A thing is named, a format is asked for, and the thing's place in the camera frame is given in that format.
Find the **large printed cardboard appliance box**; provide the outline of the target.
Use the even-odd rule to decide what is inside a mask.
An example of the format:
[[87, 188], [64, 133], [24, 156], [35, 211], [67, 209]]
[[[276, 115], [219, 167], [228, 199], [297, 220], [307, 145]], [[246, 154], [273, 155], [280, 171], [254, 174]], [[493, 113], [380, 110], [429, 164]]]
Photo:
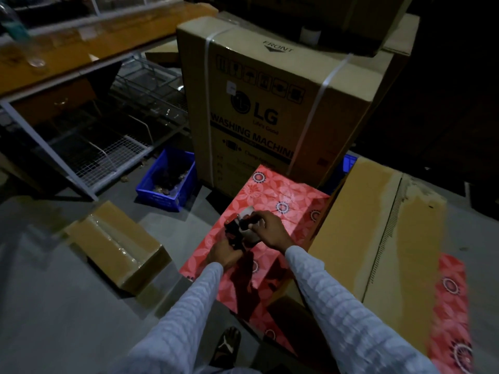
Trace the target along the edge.
[[373, 57], [308, 48], [225, 12], [178, 25], [198, 179], [235, 196], [263, 164], [321, 186], [405, 67], [419, 25], [405, 14]]

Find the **dark cardboard box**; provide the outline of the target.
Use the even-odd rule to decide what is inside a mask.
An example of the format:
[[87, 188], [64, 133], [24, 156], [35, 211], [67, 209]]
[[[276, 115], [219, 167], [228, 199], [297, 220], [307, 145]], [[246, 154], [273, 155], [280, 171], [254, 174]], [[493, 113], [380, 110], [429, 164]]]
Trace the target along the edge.
[[412, 0], [215, 0], [217, 7], [322, 50], [375, 56]]

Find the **red floral sheet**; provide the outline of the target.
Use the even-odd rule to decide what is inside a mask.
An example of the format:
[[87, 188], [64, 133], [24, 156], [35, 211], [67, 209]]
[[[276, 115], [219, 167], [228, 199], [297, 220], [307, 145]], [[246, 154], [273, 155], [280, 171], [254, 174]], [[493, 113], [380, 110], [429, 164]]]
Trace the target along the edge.
[[441, 374], [473, 374], [465, 264], [442, 253], [439, 275], [428, 358]]

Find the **person's left forearm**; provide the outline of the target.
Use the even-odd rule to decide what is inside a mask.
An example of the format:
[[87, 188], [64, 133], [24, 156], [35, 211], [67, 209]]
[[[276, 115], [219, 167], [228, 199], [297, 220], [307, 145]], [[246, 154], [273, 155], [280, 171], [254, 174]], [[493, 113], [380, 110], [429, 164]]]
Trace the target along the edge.
[[221, 264], [208, 264], [158, 324], [109, 374], [193, 374], [223, 272]]

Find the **small taped cardboard box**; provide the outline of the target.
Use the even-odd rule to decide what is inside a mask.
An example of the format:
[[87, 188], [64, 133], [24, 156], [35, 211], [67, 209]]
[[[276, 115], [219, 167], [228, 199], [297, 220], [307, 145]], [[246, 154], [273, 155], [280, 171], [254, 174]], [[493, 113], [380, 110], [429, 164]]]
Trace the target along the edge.
[[65, 232], [118, 289], [134, 296], [172, 262], [158, 240], [110, 201]]

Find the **clear plastic bottle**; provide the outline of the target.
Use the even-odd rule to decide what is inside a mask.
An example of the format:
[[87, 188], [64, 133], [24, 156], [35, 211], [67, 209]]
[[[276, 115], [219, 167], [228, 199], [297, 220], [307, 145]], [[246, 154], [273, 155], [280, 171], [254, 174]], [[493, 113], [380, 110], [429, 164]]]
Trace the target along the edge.
[[27, 28], [16, 12], [2, 0], [0, 0], [0, 25], [22, 51], [25, 60], [31, 67], [41, 69], [46, 66], [37, 43], [30, 36]]

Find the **person's black sandal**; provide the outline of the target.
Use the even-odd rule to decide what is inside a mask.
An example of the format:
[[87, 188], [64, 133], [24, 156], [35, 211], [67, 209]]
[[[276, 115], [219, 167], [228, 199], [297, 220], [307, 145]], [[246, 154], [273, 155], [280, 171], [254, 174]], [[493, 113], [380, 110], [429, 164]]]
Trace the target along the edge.
[[223, 332], [209, 366], [216, 369], [231, 370], [235, 368], [241, 342], [241, 332], [232, 326]]

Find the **long flat cardboard box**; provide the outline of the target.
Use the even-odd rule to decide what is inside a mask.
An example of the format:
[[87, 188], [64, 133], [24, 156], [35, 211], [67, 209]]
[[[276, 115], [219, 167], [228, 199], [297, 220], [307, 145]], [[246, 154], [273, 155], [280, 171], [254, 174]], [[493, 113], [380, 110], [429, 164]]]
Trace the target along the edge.
[[359, 157], [311, 236], [308, 252], [428, 355], [447, 200], [408, 174]]

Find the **person's right forearm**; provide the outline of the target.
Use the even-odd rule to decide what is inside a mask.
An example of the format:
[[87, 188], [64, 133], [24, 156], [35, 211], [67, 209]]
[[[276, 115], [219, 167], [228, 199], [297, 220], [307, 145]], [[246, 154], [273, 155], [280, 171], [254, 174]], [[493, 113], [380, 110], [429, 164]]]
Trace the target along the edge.
[[343, 374], [440, 374], [299, 246], [285, 252], [298, 288]]

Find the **person's left hand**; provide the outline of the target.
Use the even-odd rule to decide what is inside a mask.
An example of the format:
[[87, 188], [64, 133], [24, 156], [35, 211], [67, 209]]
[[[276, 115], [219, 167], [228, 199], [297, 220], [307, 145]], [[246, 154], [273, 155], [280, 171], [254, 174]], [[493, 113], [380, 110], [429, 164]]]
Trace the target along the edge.
[[217, 263], [225, 272], [232, 268], [241, 259], [243, 254], [243, 251], [233, 248], [228, 238], [223, 237], [212, 246], [205, 262], [207, 265]]

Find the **wooden counter top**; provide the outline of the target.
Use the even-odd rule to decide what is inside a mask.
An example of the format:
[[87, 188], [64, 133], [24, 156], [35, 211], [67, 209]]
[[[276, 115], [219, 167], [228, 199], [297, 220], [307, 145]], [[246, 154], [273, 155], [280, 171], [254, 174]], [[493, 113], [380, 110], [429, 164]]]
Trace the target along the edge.
[[165, 40], [177, 26], [218, 10], [206, 3], [180, 1], [105, 21], [33, 37], [34, 52], [45, 65], [30, 65], [15, 43], [0, 45], [0, 98]]

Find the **flat cardboard piece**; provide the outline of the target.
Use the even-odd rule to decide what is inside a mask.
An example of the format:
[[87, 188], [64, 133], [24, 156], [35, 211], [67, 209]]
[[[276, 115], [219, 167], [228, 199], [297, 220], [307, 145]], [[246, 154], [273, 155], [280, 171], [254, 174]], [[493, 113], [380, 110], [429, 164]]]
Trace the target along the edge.
[[180, 55], [177, 39], [145, 51], [145, 57], [148, 61], [158, 64], [165, 68], [180, 68]]

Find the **person's right hand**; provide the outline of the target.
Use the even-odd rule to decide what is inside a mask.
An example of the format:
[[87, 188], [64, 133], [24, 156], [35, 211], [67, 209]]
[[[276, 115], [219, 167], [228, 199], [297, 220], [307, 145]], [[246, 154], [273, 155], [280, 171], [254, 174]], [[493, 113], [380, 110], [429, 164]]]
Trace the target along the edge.
[[280, 252], [282, 255], [295, 242], [286, 231], [282, 220], [275, 214], [271, 220], [271, 227], [267, 227], [267, 231], [263, 234], [257, 234], [260, 240], [269, 248]]

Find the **black tape dispenser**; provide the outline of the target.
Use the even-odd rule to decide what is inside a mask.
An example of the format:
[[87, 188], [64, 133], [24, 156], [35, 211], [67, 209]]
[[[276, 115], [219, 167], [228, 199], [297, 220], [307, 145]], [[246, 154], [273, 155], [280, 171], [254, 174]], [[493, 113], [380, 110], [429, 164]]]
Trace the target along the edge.
[[239, 226], [239, 216], [236, 214], [232, 218], [227, 219], [224, 222], [225, 236], [228, 239], [229, 245], [234, 248], [234, 250], [240, 250], [246, 253], [246, 247], [244, 245], [244, 237], [240, 231]]

